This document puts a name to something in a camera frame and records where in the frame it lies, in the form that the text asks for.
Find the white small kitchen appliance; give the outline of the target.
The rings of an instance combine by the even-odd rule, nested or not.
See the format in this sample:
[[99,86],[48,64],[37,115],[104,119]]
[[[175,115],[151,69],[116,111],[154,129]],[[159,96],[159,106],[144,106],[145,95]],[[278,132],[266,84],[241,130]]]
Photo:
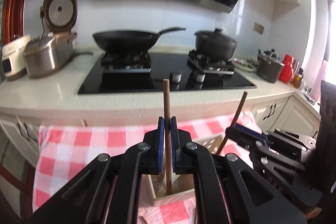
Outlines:
[[27,73],[23,51],[30,41],[31,36],[25,35],[3,46],[1,66],[8,81],[14,81]]

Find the white perforated utensil basket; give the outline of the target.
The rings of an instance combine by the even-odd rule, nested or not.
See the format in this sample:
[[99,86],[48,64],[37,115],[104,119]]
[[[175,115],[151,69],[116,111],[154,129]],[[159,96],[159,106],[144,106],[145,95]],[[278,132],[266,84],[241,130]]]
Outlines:
[[[206,147],[211,153],[218,150],[223,137],[221,134],[211,135],[203,139],[195,139],[193,142]],[[147,185],[149,188],[149,196],[151,204],[155,207],[168,205],[171,203],[187,200],[188,198],[195,197],[194,181],[192,174],[177,175],[172,174],[172,191],[171,195],[166,195],[166,176],[162,183],[161,189],[158,193],[154,192],[153,183],[151,180],[152,175],[146,176]]]

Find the pink water bottle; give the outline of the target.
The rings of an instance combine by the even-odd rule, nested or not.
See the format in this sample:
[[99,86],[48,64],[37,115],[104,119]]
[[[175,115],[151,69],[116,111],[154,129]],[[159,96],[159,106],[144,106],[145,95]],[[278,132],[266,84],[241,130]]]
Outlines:
[[310,92],[311,98],[318,102],[321,97],[321,81],[326,79],[328,61],[324,60],[318,71],[317,77]]

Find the oil bottle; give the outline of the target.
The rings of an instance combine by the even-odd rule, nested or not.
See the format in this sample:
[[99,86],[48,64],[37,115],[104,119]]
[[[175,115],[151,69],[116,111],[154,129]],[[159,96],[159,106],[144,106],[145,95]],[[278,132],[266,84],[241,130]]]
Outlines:
[[296,89],[299,89],[299,87],[301,86],[302,79],[303,79],[303,69],[300,68],[291,81],[292,86]]

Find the red thermos jug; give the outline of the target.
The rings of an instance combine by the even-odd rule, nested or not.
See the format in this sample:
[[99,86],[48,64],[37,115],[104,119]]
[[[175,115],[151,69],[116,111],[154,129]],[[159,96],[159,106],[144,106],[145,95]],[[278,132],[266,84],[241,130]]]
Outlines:
[[282,81],[283,83],[288,83],[292,77],[293,77],[293,63],[294,63],[294,58],[291,55],[285,55],[284,60],[282,61],[284,64],[284,67],[282,68],[282,71],[279,75],[279,80]]

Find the red white checkered tablecloth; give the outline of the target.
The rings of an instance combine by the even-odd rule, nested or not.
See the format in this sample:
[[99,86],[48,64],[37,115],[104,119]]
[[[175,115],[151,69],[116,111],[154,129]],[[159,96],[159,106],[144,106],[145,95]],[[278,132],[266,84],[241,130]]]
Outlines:
[[[39,128],[39,159],[33,187],[33,211],[38,210],[70,179],[97,155],[122,154],[143,140],[146,132],[157,124],[123,127],[65,127]],[[154,207],[147,186],[141,189],[138,223],[144,216],[148,223],[192,223],[195,198]]]

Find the black glass gas stove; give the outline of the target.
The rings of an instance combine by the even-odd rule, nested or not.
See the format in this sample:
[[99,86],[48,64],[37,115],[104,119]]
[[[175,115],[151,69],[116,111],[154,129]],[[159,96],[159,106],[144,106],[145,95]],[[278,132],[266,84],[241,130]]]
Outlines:
[[79,95],[144,93],[163,91],[163,80],[170,80],[171,91],[255,89],[257,86],[240,73],[233,75],[201,75],[188,61],[187,55],[150,53],[151,67],[131,66],[113,69],[104,66],[104,56],[92,67],[78,90]]

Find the dark grey stock pot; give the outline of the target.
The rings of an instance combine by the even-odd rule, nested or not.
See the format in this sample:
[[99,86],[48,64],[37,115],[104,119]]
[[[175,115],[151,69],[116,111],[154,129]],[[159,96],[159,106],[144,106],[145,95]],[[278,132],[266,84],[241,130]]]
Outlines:
[[259,50],[257,60],[257,75],[269,83],[276,83],[284,67],[276,50],[271,49],[264,53]]

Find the steel vacuum flask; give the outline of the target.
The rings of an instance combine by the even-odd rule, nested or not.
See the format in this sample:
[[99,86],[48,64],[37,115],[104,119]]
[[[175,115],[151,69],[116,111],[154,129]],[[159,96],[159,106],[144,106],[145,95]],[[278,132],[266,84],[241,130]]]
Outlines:
[[294,78],[295,74],[299,70],[299,67],[300,67],[300,62],[298,60],[294,59],[294,62],[293,62],[293,77],[292,78]]

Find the small white dish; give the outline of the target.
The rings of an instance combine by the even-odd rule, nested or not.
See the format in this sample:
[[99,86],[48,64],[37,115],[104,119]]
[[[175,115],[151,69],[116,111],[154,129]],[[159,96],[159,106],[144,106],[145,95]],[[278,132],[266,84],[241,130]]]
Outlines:
[[256,66],[248,60],[234,58],[231,60],[231,63],[241,71],[254,72],[256,70]]

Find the black lidded casserole pot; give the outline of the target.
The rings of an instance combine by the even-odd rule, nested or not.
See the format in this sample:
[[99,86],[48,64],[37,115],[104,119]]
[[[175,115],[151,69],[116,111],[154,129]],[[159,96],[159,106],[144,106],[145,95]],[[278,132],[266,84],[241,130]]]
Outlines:
[[238,42],[222,33],[222,29],[214,31],[198,30],[195,35],[195,47],[203,55],[216,60],[229,60],[233,55]]

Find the black wok pan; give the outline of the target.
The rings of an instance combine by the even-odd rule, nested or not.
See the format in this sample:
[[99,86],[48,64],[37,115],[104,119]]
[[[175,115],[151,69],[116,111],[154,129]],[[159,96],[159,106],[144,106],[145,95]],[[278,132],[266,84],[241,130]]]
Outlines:
[[141,53],[151,49],[163,34],[185,31],[184,27],[172,27],[154,32],[137,30],[116,30],[96,32],[92,35],[94,41],[103,51],[113,54]]

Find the silver open rice cooker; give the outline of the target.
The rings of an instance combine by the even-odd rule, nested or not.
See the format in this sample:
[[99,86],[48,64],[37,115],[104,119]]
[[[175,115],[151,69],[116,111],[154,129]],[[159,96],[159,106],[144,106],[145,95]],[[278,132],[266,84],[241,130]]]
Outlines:
[[32,39],[23,51],[26,71],[39,79],[62,69],[75,53],[77,0],[44,0],[42,20],[49,33]]

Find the red wooden glass door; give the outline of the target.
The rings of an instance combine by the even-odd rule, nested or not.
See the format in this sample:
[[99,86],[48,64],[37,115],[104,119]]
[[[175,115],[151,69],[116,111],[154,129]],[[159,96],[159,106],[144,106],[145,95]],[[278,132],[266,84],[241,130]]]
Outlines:
[[5,0],[1,24],[3,44],[23,36],[24,6],[25,0]]

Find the wall power outlet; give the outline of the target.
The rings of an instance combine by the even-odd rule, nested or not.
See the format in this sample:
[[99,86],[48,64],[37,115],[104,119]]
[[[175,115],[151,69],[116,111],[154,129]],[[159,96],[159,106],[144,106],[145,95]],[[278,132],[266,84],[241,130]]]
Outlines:
[[264,26],[257,22],[254,23],[253,30],[254,32],[257,32],[260,35],[264,34]]

